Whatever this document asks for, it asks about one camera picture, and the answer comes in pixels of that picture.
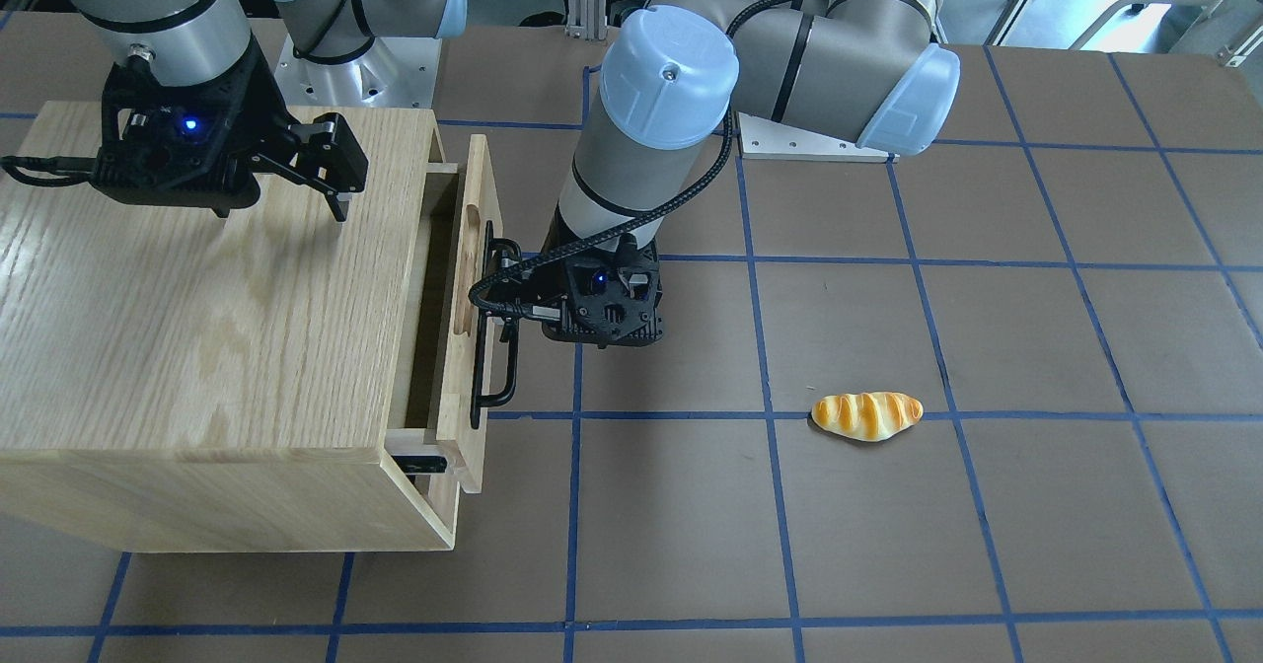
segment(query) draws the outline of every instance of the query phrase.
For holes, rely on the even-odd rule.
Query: wood grain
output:
[[[341,226],[280,178],[260,177],[263,200],[226,221],[6,178],[0,452],[360,448],[373,460],[433,117],[345,115],[374,162]],[[23,152],[92,154],[97,119],[90,102],[45,106]]]

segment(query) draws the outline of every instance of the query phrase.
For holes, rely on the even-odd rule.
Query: wooden drawer cabinet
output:
[[[229,218],[0,183],[0,510],[133,552],[455,546],[486,140],[448,164],[428,110],[337,110],[370,159],[346,224],[270,177]],[[99,124],[49,102],[21,154],[95,154]]]

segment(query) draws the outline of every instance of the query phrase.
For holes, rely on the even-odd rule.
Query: drawer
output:
[[[455,546],[486,140],[447,163],[428,110],[333,110],[370,159],[346,224],[280,178],[229,218],[0,183],[0,510],[131,552]],[[21,152],[95,154],[99,124],[49,102]]]

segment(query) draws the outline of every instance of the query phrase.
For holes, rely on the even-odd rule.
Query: black metal handle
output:
[[[518,391],[518,321],[505,322],[500,342],[509,343],[509,367],[504,375],[504,389],[495,394],[479,394],[479,408],[504,407]]]
[[[509,240],[493,239],[491,222],[486,224],[486,245],[484,249],[484,275],[496,270],[496,255],[505,253],[512,259],[522,259],[518,244]],[[486,359],[486,332],[491,323],[491,313],[479,313],[477,338],[474,343],[474,399],[470,403],[470,428],[482,426],[482,408],[504,407],[518,391],[518,321],[506,320],[500,333],[500,342],[509,345],[509,365],[505,370],[504,389],[495,394],[482,394],[482,371]]]

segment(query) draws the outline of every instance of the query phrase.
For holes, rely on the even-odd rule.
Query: blue tape line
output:
[[[1185,208],[1188,211],[1188,217],[1192,218],[1192,224],[1197,227],[1199,235],[1201,235],[1201,241],[1206,245],[1206,250],[1210,251],[1210,258],[1219,266],[1220,273],[1225,284],[1228,284],[1228,292],[1233,296],[1233,302],[1236,303],[1236,309],[1240,311],[1242,318],[1245,320],[1247,327],[1249,327],[1250,333],[1254,335],[1254,342],[1259,345],[1259,350],[1263,350],[1263,335],[1259,333],[1258,322],[1254,322],[1254,317],[1250,316],[1249,308],[1245,307],[1244,299],[1242,299],[1240,290],[1236,290],[1236,282],[1226,270],[1223,270],[1224,260],[1219,255],[1219,250],[1215,249],[1215,244],[1210,240],[1210,232],[1206,231],[1205,224],[1199,217],[1197,211],[1194,208],[1192,200],[1188,198],[1188,193],[1185,191],[1183,183],[1180,181],[1180,174],[1176,173],[1175,167],[1171,164],[1171,158],[1166,154],[1162,143],[1158,141],[1157,134],[1153,131],[1153,126],[1149,124],[1149,117],[1146,117],[1144,110],[1140,110],[1140,102],[1135,100],[1135,93],[1132,92],[1132,87],[1127,83],[1127,78],[1123,75],[1123,68],[1119,68],[1118,59],[1109,53],[1110,66],[1114,66],[1114,75],[1116,75],[1119,83],[1123,83],[1123,91],[1127,92],[1128,101],[1132,101],[1135,114],[1140,117],[1140,124],[1144,126],[1144,133],[1149,133],[1149,140],[1153,141],[1154,149],[1158,152],[1159,158],[1162,158],[1162,164],[1167,169],[1176,191],[1180,192],[1180,200],[1183,202]]]
[[[342,577],[337,582],[337,600],[333,604],[333,626],[328,634],[328,648],[325,649],[325,663],[337,660],[338,628],[342,626],[342,618],[346,615],[346,597],[351,592],[351,571],[355,568],[355,553],[347,552],[342,556]]]
[[[947,408],[956,412],[956,394],[951,389],[951,375],[947,374],[947,360],[943,357],[942,340],[938,338],[938,325],[935,321],[933,308],[930,307],[930,290],[926,289],[926,280],[917,263],[917,248],[912,241],[912,224],[903,206],[903,192],[899,192],[899,179],[894,173],[894,163],[885,164],[885,174],[890,182],[890,192],[894,197],[894,208],[899,216],[899,227],[903,230],[903,242],[908,249],[908,258],[912,259],[912,277],[917,282],[917,293],[921,296],[921,311],[925,312],[926,327],[930,331],[930,343],[933,345],[935,361],[938,362],[938,378],[942,380],[943,397]],[[965,476],[969,480],[969,491],[974,498],[974,510],[978,514],[979,528],[983,533],[983,543],[986,546],[986,558],[991,564],[991,577],[995,581],[995,595],[1000,602],[1000,614],[1004,628],[1009,634],[1009,648],[1013,650],[1015,663],[1023,663],[1022,642],[1018,638],[1018,628],[1013,619],[1013,607],[1009,605],[1009,591],[1004,585],[1004,571],[1000,568],[1000,556],[995,549],[995,539],[991,537],[991,524],[986,519],[986,504],[983,500],[983,487],[978,481],[978,471],[974,469],[974,457],[969,451],[969,439],[965,438],[965,426],[960,419],[952,419],[952,428],[956,432],[956,446],[960,448],[961,460],[965,463]]]
[[[524,120],[438,120],[441,126],[474,129],[584,129],[581,124],[529,124]]]
[[[0,626],[0,638],[86,638],[101,626]]]
[[[690,261],[714,264],[740,264],[749,259],[745,255],[731,254],[663,254],[663,261]],[[995,259],[899,259],[888,255],[754,255],[755,264],[864,264],[864,266],[960,266],[984,269],[1068,269],[1067,261],[995,261]],[[1254,264],[1119,264],[1085,261],[1074,264],[1079,269],[1094,272],[1182,272],[1182,273],[1263,273],[1263,266]]]
[[[1220,619],[1263,620],[1263,609],[1216,609]],[[1018,624],[1057,624],[1092,621],[1170,621],[1202,620],[1201,609],[1151,609],[1119,611],[1041,611],[1013,614]],[[943,614],[923,616],[836,616],[805,618],[805,629],[897,628],[897,626],[976,626],[1003,624],[1002,614]],[[788,618],[769,619],[635,619],[614,621],[577,621],[578,631],[655,631],[715,629],[788,629]],[[338,635],[443,635],[443,634],[560,634],[566,621],[452,621],[452,623],[380,623],[344,624]],[[96,634],[100,626],[0,626],[0,639],[11,638],[82,638]],[[327,636],[330,624],[183,624],[183,625],[112,625],[109,636]]]
[[[1171,532],[1176,535],[1176,543],[1180,546],[1180,554],[1183,556],[1185,564],[1188,568],[1188,576],[1192,580],[1195,590],[1197,591],[1197,599],[1201,601],[1204,616],[1210,620],[1211,630],[1215,633],[1215,642],[1219,644],[1219,653],[1224,657],[1225,663],[1233,663],[1233,653],[1228,649],[1228,639],[1224,638],[1224,629],[1219,624],[1219,615],[1215,612],[1215,607],[1210,602],[1210,595],[1206,592],[1205,582],[1201,580],[1201,572],[1199,572],[1197,563],[1194,561],[1192,549],[1188,548],[1188,539],[1183,534],[1183,528],[1180,527],[1180,519],[1176,518],[1176,510],[1171,505],[1171,496],[1167,493],[1167,486],[1162,481],[1162,474],[1158,472],[1157,462],[1153,460],[1153,452],[1149,448],[1149,438],[1146,437],[1144,428],[1142,428],[1139,419],[1132,421],[1132,431],[1135,432],[1135,439],[1140,443],[1140,453],[1144,456],[1144,465],[1149,470],[1149,477],[1153,479],[1153,486],[1158,490],[1158,500],[1162,503],[1162,510],[1167,515],[1167,523],[1171,525]]]
[[[682,421],[758,421],[765,419],[764,412],[580,412],[584,419],[609,422],[682,422]],[[573,417],[572,412],[491,412],[496,421],[536,419],[560,422]],[[775,421],[806,419],[807,412],[772,412]],[[957,410],[927,412],[922,421],[962,422],[979,419],[1046,421],[1046,422],[1130,422],[1133,417],[1142,422],[1210,422],[1210,423],[1263,423],[1263,414],[1199,414],[1199,413],[1161,413],[1161,412],[1038,412],[1038,410]]]
[[[1013,109],[1013,101],[1009,100],[1009,92],[1004,87],[1004,80],[1000,78],[1000,69],[995,66],[995,59],[991,56],[990,48],[983,48],[983,56],[986,57],[986,64],[991,68],[991,77],[995,80],[995,86],[1000,92],[1000,100],[1004,101],[1004,109],[1009,114],[1009,119],[1013,122],[1014,133],[1018,134],[1019,141],[1026,141],[1026,134],[1022,131],[1022,124],[1018,122],[1017,111]],[[1061,241],[1061,250],[1066,255],[1066,263],[1070,264],[1070,273],[1075,278],[1075,285],[1079,288],[1079,296],[1082,296],[1084,308],[1087,311],[1087,318],[1092,323],[1092,330],[1096,331],[1096,341],[1101,345],[1101,351],[1105,354],[1105,360],[1109,361],[1110,374],[1114,376],[1114,385],[1118,388],[1119,397],[1123,398],[1123,405],[1127,412],[1134,412],[1132,407],[1132,398],[1127,394],[1127,385],[1123,384],[1123,375],[1118,370],[1118,362],[1114,361],[1114,354],[1110,351],[1109,340],[1105,340],[1105,331],[1101,328],[1100,317],[1096,316],[1096,307],[1092,304],[1090,296],[1087,296],[1087,285],[1084,282],[1084,277],[1079,273],[1079,266],[1075,264],[1075,255],[1070,250],[1070,241],[1066,239],[1066,232],[1061,227],[1061,218],[1057,218],[1057,211],[1052,205],[1052,196],[1048,194],[1048,188],[1043,183],[1043,174],[1039,173],[1039,168],[1036,164],[1034,155],[1032,154],[1029,146],[1024,149],[1027,163],[1031,167],[1031,174],[1034,174],[1034,183],[1039,188],[1039,196],[1043,200],[1043,206],[1048,211],[1048,218],[1052,221],[1053,231],[1057,234],[1057,241]]]
[[[149,636],[328,636],[337,633],[330,624],[181,624],[110,626],[112,638]]]
[[[741,232],[745,239],[745,269],[750,280],[750,304],[754,311],[754,345],[759,355],[759,381],[763,391],[763,418],[768,436],[768,461],[772,466],[772,495],[777,506],[777,532],[781,538],[781,564],[786,577],[786,597],[789,604],[789,626],[793,634],[796,663],[806,663],[807,650],[802,643],[802,625],[798,611],[798,581],[794,577],[793,549],[789,544],[789,522],[786,515],[784,484],[781,479],[781,451],[777,447],[775,412],[772,408],[772,376],[768,367],[768,347],[763,332],[763,303],[759,299],[759,277],[754,263],[754,232],[750,224],[750,203],[745,193],[745,164],[736,154],[736,191],[741,203]]]
[[[635,621],[587,621],[585,631],[714,631],[733,629],[788,629],[793,621],[770,619],[637,619]]]
[[[128,567],[131,566],[131,553],[119,554],[119,564],[114,568],[114,582],[110,583],[110,594],[105,597],[105,609],[101,611],[101,624],[92,636],[92,648],[87,653],[87,663],[97,663],[101,659],[101,649],[105,647],[105,636],[110,635],[110,623],[114,620],[114,610],[119,606],[119,597],[123,595],[123,582],[128,578]]]
[[[1183,183],[1180,181],[1178,174],[1176,174],[1176,169],[1172,167],[1171,159],[1163,152],[1162,143],[1158,141],[1158,136],[1153,131],[1153,126],[1149,124],[1149,117],[1146,116],[1144,110],[1140,109],[1140,102],[1137,101],[1135,93],[1132,92],[1130,83],[1127,83],[1123,68],[1119,68],[1118,59],[1115,59],[1113,53],[1108,53],[1106,57],[1110,66],[1113,66],[1114,75],[1116,75],[1119,83],[1122,83],[1123,91],[1127,92],[1128,101],[1132,101],[1132,106],[1135,109],[1137,116],[1140,117],[1144,133],[1148,133],[1149,140],[1153,143],[1159,158],[1162,158],[1163,167],[1166,167],[1176,191],[1180,192],[1180,200],[1183,202],[1185,208],[1188,211],[1188,217],[1192,220],[1194,226],[1197,227],[1197,232],[1200,232],[1201,239],[1205,241],[1206,250],[1210,251],[1210,258],[1214,259],[1215,264],[1223,266],[1223,259],[1220,259],[1219,250],[1215,249],[1214,241],[1210,240],[1210,232],[1206,232],[1206,227],[1201,222],[1197,211],[1194,208],[1192,201],[1188,198],[1188,193],[1185,191]],[[1258,326],[1254,323],[1249,311],[1247,311],[1245,304],[1242,302],[1242,296],[1236,290],[1235,282],[1233,282],[1233,278],[1228,274],[1228,272],[1223,272],[1223,279],[1228,285],[1229,293],[1233,296],[1233,301],[1236,302],[1236,308],[1242,312],[1245,325],[1249,326],[1250,332],[1254,335],[1254,342],[1259,345],[1260,350],[1263,350],[1263,336],[1259,335]],[[1162,474],[1158,472],[1158,465],[1153,460],[1153,453],[1149,451],[1149,442],[1146,438],[1140,421],[1133,421],[1132,428],[1135,432],[1137,441],[1140,443],[1140,452],[1144,455],[1144,463],[1149,469],[1149,475],[1153,479],[1154,487],[1158,490],[1162,509],[1166,511],[1167,520],[1171,523],[1171,529],[1176,535],[1176,542],[1180,544],[1181,554],[1183,554],[1185,564],[1188,568],[1188,576],[1192,578],[1194,587],[1197,590],[1197,599],[1201,600],[1201,606],[1206,610],[1206,618],[1210,619],[1210,626],[1215,631],[1215,642],[1219,644],[1219,652],[1223,654],[1225,663],[1233,663],[1233,653],[1228,649],[1228,640],[1224,636],[1224,629],[1219,624],[1219,616],[1215,614],[1214,605],[1210,602],[1210,594],[1206,591],[1205,582],[1201,578],[1201,572],[1197,568],[1197,563],[1194,561],[1192,551],[1188,548],[1188,541],[1183,534],[1183,528],[1180,527],[1180,519],[1176,515],[1175,508],[1171,505],[1171,496],[1167,493],[1167,486],[1163,482]]]
[[[1085,145],[1077,141],[1012,141],[1012,140],[965,140],[965,138],[938,138],[933,145],[961,146],[1029,146],[1036,150],[1098,150],[1098,152],[1156,152],[1153,146],[1143,145]],[[1166,146],[1166,152],[1182,152],[1190,155],[1263,155],[1263,150],[1228,149],[1228,146]]]
[[[575,606],[578,591],[578,486],[582,453],[584,419],[584,346],[575,343],[575,393],[570,415],[570,515],[566,534],[566,623],[562,649],[563,663],[575,659]]]

